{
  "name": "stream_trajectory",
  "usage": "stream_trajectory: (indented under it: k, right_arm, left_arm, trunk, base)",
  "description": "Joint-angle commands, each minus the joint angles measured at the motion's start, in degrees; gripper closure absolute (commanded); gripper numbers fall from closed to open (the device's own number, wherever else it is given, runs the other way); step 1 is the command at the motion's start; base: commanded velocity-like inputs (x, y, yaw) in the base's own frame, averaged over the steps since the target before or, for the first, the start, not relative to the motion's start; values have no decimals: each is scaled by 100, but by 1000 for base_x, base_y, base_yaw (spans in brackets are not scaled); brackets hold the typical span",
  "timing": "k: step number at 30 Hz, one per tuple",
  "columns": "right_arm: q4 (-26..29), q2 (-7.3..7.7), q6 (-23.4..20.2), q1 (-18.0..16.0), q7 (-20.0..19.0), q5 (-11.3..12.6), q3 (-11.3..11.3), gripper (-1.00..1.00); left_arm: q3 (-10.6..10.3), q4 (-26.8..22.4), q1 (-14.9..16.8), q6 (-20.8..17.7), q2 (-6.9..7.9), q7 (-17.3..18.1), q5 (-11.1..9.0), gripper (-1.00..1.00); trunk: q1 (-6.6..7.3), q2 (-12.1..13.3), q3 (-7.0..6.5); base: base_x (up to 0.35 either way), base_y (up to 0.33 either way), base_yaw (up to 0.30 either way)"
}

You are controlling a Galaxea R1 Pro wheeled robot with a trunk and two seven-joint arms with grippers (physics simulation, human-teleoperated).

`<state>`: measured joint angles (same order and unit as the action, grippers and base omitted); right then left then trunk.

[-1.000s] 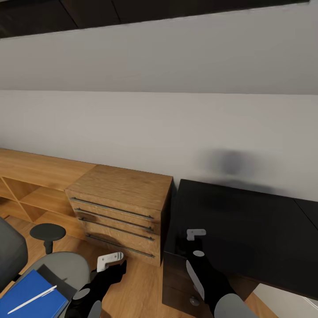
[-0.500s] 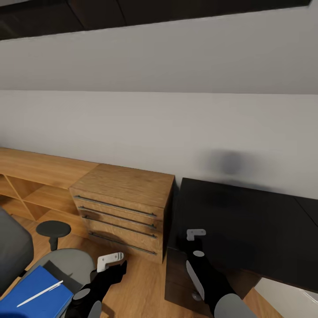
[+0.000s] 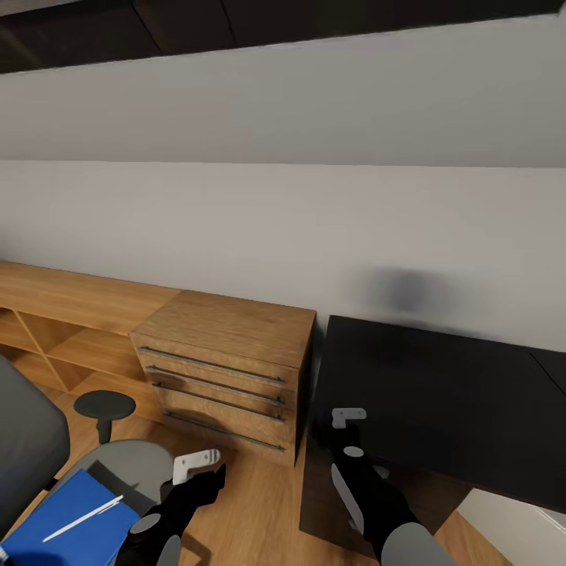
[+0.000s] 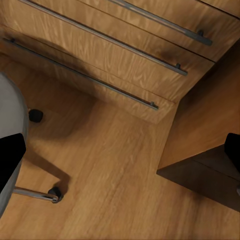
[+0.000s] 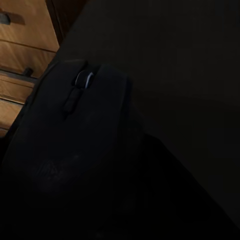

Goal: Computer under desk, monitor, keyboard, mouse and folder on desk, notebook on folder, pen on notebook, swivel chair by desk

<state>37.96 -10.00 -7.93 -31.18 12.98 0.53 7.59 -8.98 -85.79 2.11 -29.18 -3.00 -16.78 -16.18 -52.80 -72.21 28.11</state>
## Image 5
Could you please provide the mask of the mouse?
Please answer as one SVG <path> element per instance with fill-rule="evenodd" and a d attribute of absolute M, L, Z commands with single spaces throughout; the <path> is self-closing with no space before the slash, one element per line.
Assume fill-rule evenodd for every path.
<path fill-rule="evenodd" d="M 140 159 L 132 77 L 61 60 L 35 83 L 0 168 L 0 202 L 26 240 L 85 240 L 115 213 Z"/>

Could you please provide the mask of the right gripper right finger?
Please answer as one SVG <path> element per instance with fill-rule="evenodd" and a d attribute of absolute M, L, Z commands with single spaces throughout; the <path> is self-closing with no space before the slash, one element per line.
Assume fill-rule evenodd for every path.
<path fill-rule="evenodd" d="M 240 240 L 240 229 L 157 137 L 141 149 L 154 240 Z"/>

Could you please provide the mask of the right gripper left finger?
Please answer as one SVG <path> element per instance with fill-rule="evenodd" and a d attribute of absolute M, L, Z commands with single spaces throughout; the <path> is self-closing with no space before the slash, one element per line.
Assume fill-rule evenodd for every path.
<path fill-rule="evenodd" d="M 6 136 L 6 137 L 0 137 L 0 168 L 1 168 L 1 164 L 2 164 L 2 160 L 5 156 L 5 153 L 8 149 L 8 138 L 10 136 Z"/>

